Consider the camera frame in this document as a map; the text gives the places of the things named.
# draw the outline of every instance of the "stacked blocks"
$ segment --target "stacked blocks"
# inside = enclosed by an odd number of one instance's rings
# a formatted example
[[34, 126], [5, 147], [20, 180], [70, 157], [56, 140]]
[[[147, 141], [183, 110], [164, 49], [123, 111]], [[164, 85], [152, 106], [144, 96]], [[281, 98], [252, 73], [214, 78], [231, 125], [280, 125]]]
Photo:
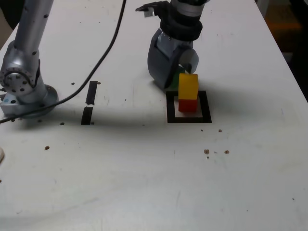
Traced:
[[180, 74], [179, 111], [195, 113], [198, 106], [199, 81], [197, 74]]

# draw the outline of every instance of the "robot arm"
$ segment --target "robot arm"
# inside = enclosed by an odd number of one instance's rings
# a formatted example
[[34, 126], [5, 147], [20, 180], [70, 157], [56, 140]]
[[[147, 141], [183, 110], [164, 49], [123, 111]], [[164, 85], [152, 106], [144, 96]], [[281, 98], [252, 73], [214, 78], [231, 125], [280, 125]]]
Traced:
[[[6, 117], [19, 115], [58, 101], [57, 92], [44, 84], [40, 73], [39, 44], [53, 0], [26, 0], [15, 41], [9, 44], [0, 70], [7, 94], [1, 108]], [[44, 110], [39, 116], [48, 113]]]
[[158, 86], [168, 88], [181, 72], [194, 73], [199, 57], [193, 41], [202, 31], [200, 17], [207, 0], [171, 0], [143, 5], [145, 17], [159, 16], [160, 28], [154, 34], [149, 54], [148, 69]]
[[[192, 42], [202, 31], [199, 19], [205, 3], [206, 0], [171, 0], [171, 3], [154, 2], [137, 9], [144, 11], [145, 16], [158, 15], [161, 19], [148, 55], [149, 72], [161, 88], [169, 87], [177, 73], [196, 70], [199, 58]], [[32, 111], [37, 112], [27, 117], [40, 116], [52, 110], [52, 105], [58, 102], [56, 90], [43, 82], [38, 48], [52, 4], [53, 0], [25, 1], [15, 41], [9, 44], [0, 70], [0, 84], [7, 91], [1, 103], [6, 117]]]

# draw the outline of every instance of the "black cable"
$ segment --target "black cable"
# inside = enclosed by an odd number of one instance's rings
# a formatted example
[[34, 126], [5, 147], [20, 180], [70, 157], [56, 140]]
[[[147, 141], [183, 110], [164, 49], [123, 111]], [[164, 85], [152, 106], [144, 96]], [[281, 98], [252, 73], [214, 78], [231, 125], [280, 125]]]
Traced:
[[120, 29], [120, 26], [121, 26], [121, 22], [122, 22], [122, 18], [123, 18], [123, 14], [124, 14], [124, 9], [125, 9], [125, 5], [126, 5], [126, 0], [123, 0], [123, 3], [122, 3], [122, 8], [121, 8], [121, 12], [120, 12], [120, 16], [119, 16], [119, 20], [117, 22], [117, 25], [116, 25], [116, 28], [115, 28], [115, 34], [111, 40], [111, 43], [109, 45], [109, 47], [107, 48], [107, 50], [105, 51], [105, 53], [103, 54], [103, 56], [101, 57], [101, 59], [98, 61], [98, 63], [95, 65], [95, 67], [93, 68], [93, 70], [91, 71], [91, 73], [89, 74], [89, 76], [86, 78], [86, 80], [84, 81], [84, 83], [80, 86], [80, 88], [75, 91], [73, 94], [71, 94], [70, 96], [68, 96], [67, 98], [57, 102], [57, 103], [54, 103], [52, 105], [49, 105], [49, 106], [46, 106], [46, 107], [42, 107], [42, 108], [39, 108], [39, 109], [36, 109], [36, 110], [33, 110], [31, 112], [26, 112], [26, 113], [22, 113], [20, 115], [15, 115], [15, 116], [12, 116], [10, 118], [7, 118], [7, 119], [3, 119], [3, 120], [0, 120], [0, 124], [3, 124], [5, 122], [9, 122], [11, 120], [14, 120], [14, 119], [18, 119], [20, 117], [24, 117], [24, 116], [27, 116], [27, 115], [30, 115], [32, 113], [36, 113], [36, 112], [40, 112], [40, 111], [44, 111], [48, 108], [52, 108], [52, 107], [56, 107], [60, 104], [63, 104], [69, 100], [71, 100], [72, 98], [74, 98], [76, 95], [78, 95], [83, 89], [84, 87], [86, 86], [86, 84], [90, 81], [90, 79], [92, 78], [92, 76], [94, 75], [95, 71], [97, 70], [97, 68], [102, 64], [102, 62], [104, 61], [104, 59], [106, 58], [106, 56], [108, 55], [109, 51], [111, 50], [111, 48], [113, 47], [115, 41], [116, 41], [116, 37], [119, 33], [119, 29]]

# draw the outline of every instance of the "table surface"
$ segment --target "table surface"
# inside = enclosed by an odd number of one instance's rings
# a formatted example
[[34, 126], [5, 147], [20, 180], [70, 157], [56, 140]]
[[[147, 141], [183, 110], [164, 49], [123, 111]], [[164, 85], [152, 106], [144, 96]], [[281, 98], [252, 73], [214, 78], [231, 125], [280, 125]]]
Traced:
[[[80, 125], [86, 86], [41, 123], [0, 126], [0, 230], [308, 230], [308, 105], [254, 0], [205, 6], [194, 47], [211, 124], [167, 123], [147, 70], [159, 19], [135, 12], [147, 2], [128, 0], [92, 78], [94, 125]], [[54, 1], [40, 58], [60, 99], [109, 45], [120, 7]]]

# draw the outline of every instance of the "yellow block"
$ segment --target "yellow block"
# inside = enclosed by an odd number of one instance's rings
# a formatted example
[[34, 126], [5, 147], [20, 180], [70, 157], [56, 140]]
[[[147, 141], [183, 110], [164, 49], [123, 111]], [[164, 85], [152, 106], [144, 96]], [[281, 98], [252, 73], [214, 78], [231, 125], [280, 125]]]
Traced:
[[197, 74], [180, 74], [179, 100], [196, 100], [198, 98], [199, 81]]

